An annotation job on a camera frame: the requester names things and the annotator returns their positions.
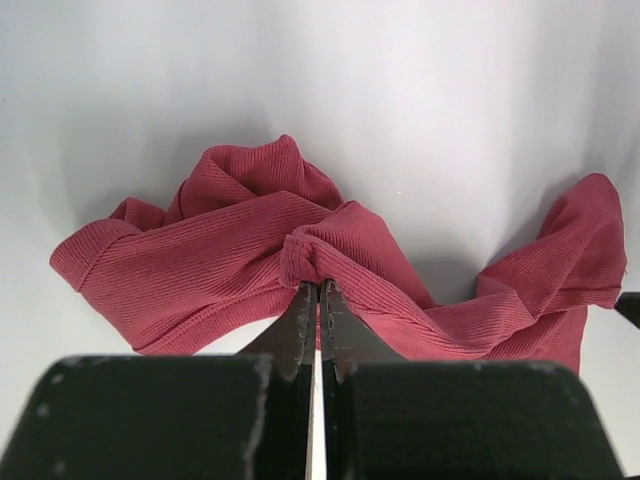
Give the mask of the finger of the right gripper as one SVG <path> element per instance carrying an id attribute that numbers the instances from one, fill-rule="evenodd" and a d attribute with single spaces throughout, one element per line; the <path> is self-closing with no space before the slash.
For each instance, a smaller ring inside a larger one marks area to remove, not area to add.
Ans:
<path id="1" fill-rule="evenodd" d="M 636 328 L 640 328 L 639 292 L 623 292 L 615 303 L 615 310 Z"/>

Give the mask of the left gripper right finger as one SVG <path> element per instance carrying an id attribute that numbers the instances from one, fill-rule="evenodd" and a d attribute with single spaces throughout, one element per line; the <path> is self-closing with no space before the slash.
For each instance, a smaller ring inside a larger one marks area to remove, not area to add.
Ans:
<path id="1" fill-rule="evenodd" d="M 331 479 L 619 479 L 591 397 L 547 361 L 404 360 L 319 293 Z"/>

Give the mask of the red tank top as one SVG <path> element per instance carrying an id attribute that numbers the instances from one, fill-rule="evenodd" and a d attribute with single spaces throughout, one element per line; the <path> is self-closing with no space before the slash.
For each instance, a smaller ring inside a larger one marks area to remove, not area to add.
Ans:
<path id="1" fill-rule="evenodd" d="M 626 269 L 619 194 L 590 174 L 537 238 L 441 305 L 381 217 L 345 201 L 290 136 L 207 149 L 161 209 L 128 198 L 52 253 L 51 267 L 140 354 L 193 354 L 276 317 L 298 286 L 334 280 L 349 308 L 410 360 L 546 360 L 577 370 L 590 306 Z"/>

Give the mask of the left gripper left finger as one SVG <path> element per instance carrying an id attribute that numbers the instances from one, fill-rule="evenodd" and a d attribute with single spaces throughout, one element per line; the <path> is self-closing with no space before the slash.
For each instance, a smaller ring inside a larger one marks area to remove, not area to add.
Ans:
<path id="1" fill-rule="evenodd" d="M 71 356 L 36 383 L 5 479 L 305 479 L 317 289 L 233 355 Z"/>

